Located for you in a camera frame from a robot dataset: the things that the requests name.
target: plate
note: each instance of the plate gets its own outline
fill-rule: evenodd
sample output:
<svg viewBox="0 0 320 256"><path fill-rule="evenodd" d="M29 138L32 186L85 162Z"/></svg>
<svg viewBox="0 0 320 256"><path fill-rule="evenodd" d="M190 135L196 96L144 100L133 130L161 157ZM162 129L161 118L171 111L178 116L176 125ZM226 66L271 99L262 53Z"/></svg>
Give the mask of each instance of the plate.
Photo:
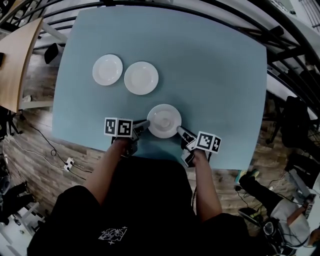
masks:
<svg viewBox="0 0 320 256"><path fill-rule="evenodd" d="M159 75L156 68L144 61L132 64L124 74L125 87L136 95L151 93L156 88L158 81Z"/></svg>
<svg viewBox="0 0 320 256"><path fill-rule="evenodd" d="M150 120L149 131L161 139L174 136L177 133L177 127L181 126L179 111L168 104L155 106L146 119Z"/></svg>
<svg viewBox="0 0 320 256"><path fill-rule="evenodd" d="M104 55L94 63L92 69L93 79L102 86L114 84L123 71L121 59L113 54Z"/></svg>

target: plate rim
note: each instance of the plate rim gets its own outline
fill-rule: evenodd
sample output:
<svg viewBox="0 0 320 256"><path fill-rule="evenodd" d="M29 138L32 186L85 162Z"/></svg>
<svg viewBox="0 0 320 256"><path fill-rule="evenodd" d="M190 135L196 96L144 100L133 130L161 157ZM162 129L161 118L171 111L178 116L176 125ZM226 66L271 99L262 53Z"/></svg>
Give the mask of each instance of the plate rim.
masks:
<svg viewBox="0 0 320 256"><path fill-rule="evenodd" d="M169 106L170 108L173 108L173 109L179 114L179 123L180 123L179 125L181 126L181 124L182 124L181 114L180 114L179 110L178 110L176 107L174 107L174 106L172 106L172 105L170 105L170 104L159 104L159 105L154 106L154 107L149 111L146 119L149 120L149 116L151 115L151 112L152 112L155 108L157 108L157 107L159 107L159 106L162 106L162 105ZM160 138L160 139L169 139L169 138L171 138L171 137L173 137L173 136L175 136L175 135L177 134L177 130L175 130L175 134L173 134L173 135L171 135L171 136L169 136L169 137L168 137L168 136L157 136L157 135L155 135L155 134L152 132L152 130L150 129L150 127L151 127L151 126L148 127L148 130L150 131L150 133L151 133L153 136L155 136L155 137L157 137L157 138Z"/></svg>
<svg viewBox="0 0 320 256"><path fill-rule="evenodd" d="M136 92L136 91L134 91L134 90L131 90L131 87L129 87L128 84L127 84L127 82L126 82L127 80L129 80L128 75L129 75L130 70L133 68L133 66L138 65L138 64L147 64L149 67L151 67L152 69L154 69L154 70L155 70L155 73L156 73L156 82L155 82L155 85L154 85L154 87L153 87L150 91L148 91L148 92L146 92L146 93L138 93L138 92ZM147 94L151 93L151 92L157 87L157 85L158 85L158 83L159 83L159 73L158 73L158 70L156 69L156 67L155 67L154 65L152 65L150 62L147 62L147 61L137 61L137 62L135 62L135 63L132 63L132 64L126 69L126 71L125 71L125 73L124 73L124 78L123 78L123 80L124 80L124 85L125 85L125 87L126 87L126 88L128 89L128 91L131 92L132 94L135 94L135 95L147 95Z"/></svg>
<svg viewBox="0 0 320 256"><path fill-rule="evenodd" d="M99 61L102 61L102 59L103 59L104 57L106 57L106 56L112 56L113 58L116 58L117 60L119 60L119 61L118 61L118 63L119 63L119 68L121 69L120 72L119 72L118 78L115 79L112 83L107 83L107 84L106 84L106 83L100 83L99 81L97 81L97 80L96 80L96 77L95 77L95 75L94 75L94 70L95 70L95 67L98 65L98 62L99 62ZM117 55L112 54L112 53L108 53L108 54L102 55L101 57L99 57L99 58L94 62L93 67L92 67L92 77L93 77L93 80L94 80L98 85L101 85L101 86L110 86L110 85L113 85L115 82L117 82L117 81L120 79L123 71L124 71L124 65L123 65L123 63L122 63L122 60L121 60Z"/></svg>

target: blue table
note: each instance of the blue table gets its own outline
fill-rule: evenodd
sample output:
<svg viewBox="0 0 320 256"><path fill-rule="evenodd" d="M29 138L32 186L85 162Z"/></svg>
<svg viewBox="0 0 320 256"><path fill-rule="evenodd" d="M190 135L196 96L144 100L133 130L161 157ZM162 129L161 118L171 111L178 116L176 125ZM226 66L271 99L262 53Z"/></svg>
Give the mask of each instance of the blue table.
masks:
<svg viewBox="0 0 320 256"><path fill-rule="evenodd" d="M115 54L123 63L110 86L92 76L95 61ZM156 89L130 93L126 69L146 61L159 73ZM182 126L221 137L216 169L247 169L265 105L266 49L253 39L212 20L155 7L112 6L79 13L62 56L53 103L54 137L106 150L105 117L143 120L159 104L178 109ZM180 161L178 135L140 138L136 156Z"/></svg>

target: black shirt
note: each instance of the black shirt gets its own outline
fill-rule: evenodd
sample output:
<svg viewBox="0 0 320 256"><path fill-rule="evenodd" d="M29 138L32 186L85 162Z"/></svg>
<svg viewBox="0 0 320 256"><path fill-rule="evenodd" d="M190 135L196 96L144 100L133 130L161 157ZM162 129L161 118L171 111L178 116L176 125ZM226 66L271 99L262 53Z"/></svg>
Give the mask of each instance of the black shirt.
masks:
<svg viewBox="0 0 320 256"><path fill-rule="evenodd" d="M241 217L220 214L200 223L191 196L180 164L137 157L121 161L102 206L80 185L58 197L28 255L191 253L213 248L215 255L226 249L248 252L250 237Z"/></svg>

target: white t-shirt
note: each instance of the white t-shirt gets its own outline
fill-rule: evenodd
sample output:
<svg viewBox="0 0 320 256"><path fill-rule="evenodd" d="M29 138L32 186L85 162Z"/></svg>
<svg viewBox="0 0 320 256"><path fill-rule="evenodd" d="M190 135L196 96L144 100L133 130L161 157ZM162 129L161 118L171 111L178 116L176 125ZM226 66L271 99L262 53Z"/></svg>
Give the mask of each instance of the white t-shirt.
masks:
<svg viewBox="0 0 320 256"><path fill-rule="evenodd" d="M290 246L299 246L302 243L308 244L310 236L310 227L307 219L300 214L291 225L287 224L287 219L298 209L298 205L287 199L282 199L273 209L271 217L279 220L279 227L284 239Z"/></svg>

